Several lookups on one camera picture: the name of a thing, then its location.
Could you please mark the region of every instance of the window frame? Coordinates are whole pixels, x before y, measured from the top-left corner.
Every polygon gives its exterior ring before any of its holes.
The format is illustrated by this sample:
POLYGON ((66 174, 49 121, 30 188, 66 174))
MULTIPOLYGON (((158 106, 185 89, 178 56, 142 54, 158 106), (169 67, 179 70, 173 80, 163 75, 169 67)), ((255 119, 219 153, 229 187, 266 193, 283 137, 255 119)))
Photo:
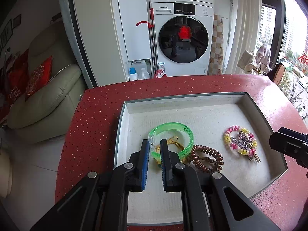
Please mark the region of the window frame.
POLYGON ((271 44, 270 61, 274 66, 278 62, 285 31, 285 0, 262 0, 262 6, 276 10, 274 35, 271 44))

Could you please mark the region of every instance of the silver bolt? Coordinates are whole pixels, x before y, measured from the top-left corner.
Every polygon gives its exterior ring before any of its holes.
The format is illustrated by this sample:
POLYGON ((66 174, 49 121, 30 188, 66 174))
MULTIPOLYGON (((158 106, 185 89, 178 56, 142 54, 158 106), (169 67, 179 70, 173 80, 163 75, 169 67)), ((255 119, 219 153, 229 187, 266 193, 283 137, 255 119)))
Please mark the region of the silver bolt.
POLYGON ((133 163, 130 163, 130 162, 127 162, 127 163, 124 164, 124 167, 127 168, 127 169, 130 169, 133 166, 134 166, 133 163))
POLYGON ((175 164, 175 167, 176 167, 177 169, 183 169, 183 168, 185 168, 185 164, 179 162, 179 163, 175 164))
POLYGON ((88 173, 88 177, 91 178, 91 179, 95 178, 96 176, 97 176, 97 173, 94 172, 94 171, 91 171, 91 172, 88 173))
POLYGON ((212 176, 216 180, 219 180, 222 178, 221 173, 218 173, 218 172, 213 173, 212 176))

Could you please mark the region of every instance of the white curtain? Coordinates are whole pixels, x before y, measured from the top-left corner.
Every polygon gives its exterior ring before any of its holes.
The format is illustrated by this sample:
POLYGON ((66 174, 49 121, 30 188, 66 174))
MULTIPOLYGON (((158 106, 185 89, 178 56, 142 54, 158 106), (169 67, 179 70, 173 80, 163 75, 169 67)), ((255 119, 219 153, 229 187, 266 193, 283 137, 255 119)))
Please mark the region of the white curtain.
POLYGON ((245 50, 254 51, 259 33, 262 0, 233 0, 225 74, 243 74, 237 67, 245 50))

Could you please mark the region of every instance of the blue bottle cap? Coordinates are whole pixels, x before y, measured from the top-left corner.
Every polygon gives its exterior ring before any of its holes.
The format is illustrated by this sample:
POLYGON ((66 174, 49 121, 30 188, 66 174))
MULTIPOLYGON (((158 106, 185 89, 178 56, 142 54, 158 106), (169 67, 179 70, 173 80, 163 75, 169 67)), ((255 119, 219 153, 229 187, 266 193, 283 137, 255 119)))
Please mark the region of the blue bottle cap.
POLYGON ((130 68, 130 69, 129 69, 129 73, 130 73, 130 74, 136 73, 136 69, 135 69, 135 68, 130 68))

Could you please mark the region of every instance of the brown coil bracelet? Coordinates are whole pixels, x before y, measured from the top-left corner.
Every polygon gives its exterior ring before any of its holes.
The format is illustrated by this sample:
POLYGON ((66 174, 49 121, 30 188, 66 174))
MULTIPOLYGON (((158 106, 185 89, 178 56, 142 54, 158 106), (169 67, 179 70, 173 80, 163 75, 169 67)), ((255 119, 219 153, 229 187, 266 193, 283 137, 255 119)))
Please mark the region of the brown coil bracelet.
POLYGON ((202 146, 202 145, 193 145, 192 150, 188 156, 188 163, 192 161, 192 163, 196 166, 197 169, 199 169, 202 172, 205 173, 212 173, 215 171, 222 170, 222 167, 220 165, 224 165, 223 162, 221 162, 224 158, 221 157, 221 154, 213 148, 202 146), (211 159, 209 157, 200 157, 196 154, 196 152, 203 152, 208 154, 209 156, 213 156, 215 158, 211 159), (214 168, 208 168, 204 164, 202 164, 201 160, 207 161, 209 163, 214 164, 214 168))

